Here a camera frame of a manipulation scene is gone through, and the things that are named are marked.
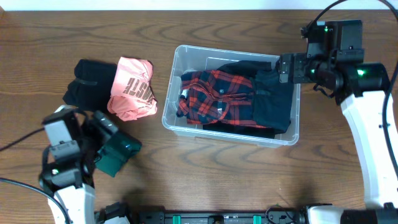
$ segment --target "green led light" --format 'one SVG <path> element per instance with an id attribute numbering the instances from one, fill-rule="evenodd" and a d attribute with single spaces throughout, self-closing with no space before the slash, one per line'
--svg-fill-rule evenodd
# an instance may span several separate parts
<path id="1" fill-rule="evenodd" d="M 363 75 L 365 74 L 365 71 L 364 71 L 364 70 L 358 69 L 357 72 L 358 72 L 358 75 L 359 75 L 359 76 L 363 76 Z"/>

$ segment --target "white wall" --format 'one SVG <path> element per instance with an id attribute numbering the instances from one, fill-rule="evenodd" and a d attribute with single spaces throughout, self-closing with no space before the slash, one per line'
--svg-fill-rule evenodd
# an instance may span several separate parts
<path id="1" fill-rule="evenodd" d="M 324 9 L 336 0 L 0 0 L 5 11 Z M 398 0 L 389 0 L 395 8 Z M 377 0 L 350 0 L 334 9 L 387 9 Z"/>

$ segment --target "wire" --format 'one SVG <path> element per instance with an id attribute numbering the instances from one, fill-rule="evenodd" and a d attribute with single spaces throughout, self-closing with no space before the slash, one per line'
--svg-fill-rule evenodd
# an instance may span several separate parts
<path id="1" fill-rule="evenodd" d="M 291 222 L 288 223 L 288 224 L 296 223 L 296 221 L 293 219 L 293 217 L 291 217 L 291 216 L 287 213 L 287 211 L 286 211 L 286 209 L 285 209 L 284 207 L 282 207 L 282 206 L 280 206 L 280 205 L 271 205 L 271 206 L 267 209 L 267 211 L 266 211 L 266 219 L 267 219 L 271 224 L 276 224 L 276 223 L 274 223 L 273 221 L 271 221 L 271 220 L 269 219 L 269 217 L 268 217 L 268 212 L 269 212 L 269 210 L 270 210 L 271 208 L 273 208 L 273 207 L 279 207 L 279 208 L 283 209 L 283 211 L 286 213 L 286 215 L 288 216 L 288 218 L 291 219 Z"/>
<path id="2" fill-rule="evenodd" d="M 317 23 L 319 18 L 321 18 L 321 16 L 324 15 L 324 13 L 326 13 L 327 10 L 329 10 L 333 6 L 336 6 L 336 5 L 338 5 L 338 4 L 342 3 L 342 2 L 345 2 L 345 1 L 347 1 L 347 0 L 336 1 L 333 4 L 331 4 L 330 6 L 328 6 L 326 9 L 324 9 L 321 13 L 319 13 L 319 15 L 306 26 L 307 32 L 314 26 L 314 24 Z M 394 6 L 392 4 L 390 4 L 386 0 L 378 0 L 378 1 L 383 3 L 383 4 L 385 4 L 391 10 L 391 12 L 393 13 L 393 15 L 395 16 L 395 18 L 396 18 L 396 20 L 398 22 L 398 11 L 397 11 L 397 9 L 395 9 Z M 398 164 L 397 164 L 396 157 L 394 155 L 394 151 L 392 150 L 390 135 L 388 133 L 389 124 L 387 123 L 387 105 L 388 105 L 388 100 L 390 98 L 392 89 L 394 88 L 394 84 L 395 84 L 396 79 L 397 79 L 397 73 L 398 73 L 398 62 L 397 62 L 396 68 L 394 70 L 394 73 L 392 75 L 392 78 L 391 78 L 391 81 L 390 81 L 390 86 L 389 86 L 388 90 L 386 91 L 386 96 L 384 97 L 383 107 L 382 107 L 382 126 L 383 126 L 383 131 L 384 131 L 384 137 L 386 139 L 388 153 L 390 155 L 392 166 L 394 167 L 394 170 L 395 170 L 395 173 L 396 173 L 396 176 L 397 176 L 397 179 L 398 179 Z"/>
<path id="3" fill-rule="evenodd" d="M 4 147 L 0 148 L 0 152 L 6 150 L 6 149 L 8 149 L 8 148 L 10 148 L 10 147 L 12 147 L 12 146 L 14 146 L 16 144 L 18 144 L 18 143 L 20 143 L 21 141 L 23 141 L 23 140 L 31 137 L 32 135 L 37 134 L 37 133 L 39 133 L 41 131 L 44 131 L 44 128 L 40 128 L 40 129 L 37 129 L 35 131 L 32 131 L 31 133 L 29 133 L 29 134 L 27 134 L 27 135 L 15 140 L 15 141 L 13 141 L 12 143 L 8 144 L 7 146 L 4 146 Z"/>
<path id="4" fill-rule="evenodd" d="M 63 216 L 65 217 L 65 223 L 66 224 L 70 223 L 70 219 L 69 219 L 67 211 L 62 207 L 62 205 L 55 198 L 53 198 L 51 195 L 45 193 L 43 190 L 40 190 L 37 187 L 31 186 L 29 184 L 25 184 L 22 182 L 18 182 L 16 180 L 10 180 L 10 179 L 6 179 L 6 178 L 2 178 L 2 177 L 0 177 L 0 182 L 4 182 L 7 184 L 14 184 L 14 185 L 20 186 L 20 187 L 25 187 L 27 189 L 33 190 L 39 194 L 46 196 L 48 199 L 50 199 L 52 202 L 54 202 L 54 204 L 56 204 L 58 206 L 58 208 L 60 208 Z"/>
<path id="5" fill-rule="evenodd" d="M 390 135 L 388 133 L 388 127 L 390 124 L 387 123 L 387 105 L 388 105 L 388 100 L 390 98 L 390 94 L 394 87 L 394 83 L 396 82 L 396 79 L 397 79 L 397 73 L 398 73 L 398 62 L 396 65 L 396 69 L 394 70 L 394 74 L 392 75 L 392 78 L 391 78 L 390 87 L 388 88 L 388 90 L 386 92 L 386 97 L 384 97 L 383 109 L 382 109 L 382 123 L 383 123 L 383 131 L 384 131 L 384 137 L 386 139 L 388 153 L 390 154 L 392 166 L 394 167 L 396 176 L 398 178 L 398 164 L 397 164 L 396 157 L 394 155 L 394 151 L 392 150 Z"/>

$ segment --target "plaid shirt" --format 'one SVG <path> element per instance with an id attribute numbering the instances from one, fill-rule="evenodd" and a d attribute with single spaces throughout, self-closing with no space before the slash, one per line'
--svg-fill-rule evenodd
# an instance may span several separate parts
<path id="1" fill-rule="evenodd" d="M 254 90 L 249 79 L 218 70 L 190 72 L 181 76 L 182 90 L 177 116 L 188 124 L 222 123 L 265 128 L 253 121 Z"/>

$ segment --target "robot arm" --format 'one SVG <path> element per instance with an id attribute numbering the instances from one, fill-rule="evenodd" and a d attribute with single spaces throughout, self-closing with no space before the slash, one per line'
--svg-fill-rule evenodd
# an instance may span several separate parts
<path id="1" fill-rule="evenodd" d="M 85 121 L 80 126 L 75 113 L 83 113 Z M 130 147 L 128 136 L 101 112 L 94 113 L 89 120 L 87 115 L 78 110 L 57 110 L 43 121 L 45 132 L 51 143 L 43 152 L 42 172 L 39 175 L 40 186 L 53 196 L 67 211 L 70 223 L 76 224 L 112 224 L 130 223 L 128 209 L 118 203 L 94 213 L 95 188 L 93 173 L 95 162 L 105 156 L 108 166 L 114 161 L 108 148 L 123 149 L 121 154 L 136 153 Z M 54 162 L 48 163 L 52 155 Z M 61 210 L 49 200 L 55 223 L 64 224 L 65 217 Z"/>
<path id="2" fill-rule="evenodd" d="M 392 202 L 398 208 L 398 180 L 392 166 L 382 129 L 383 91 L 349 96 L 341 104 L 361 164 L 366 208 L 383 208 Z M 392 112 L 392 97 L 387 106 L 388 130 L 394 154 L 398 156 L 398 134 Z"/>

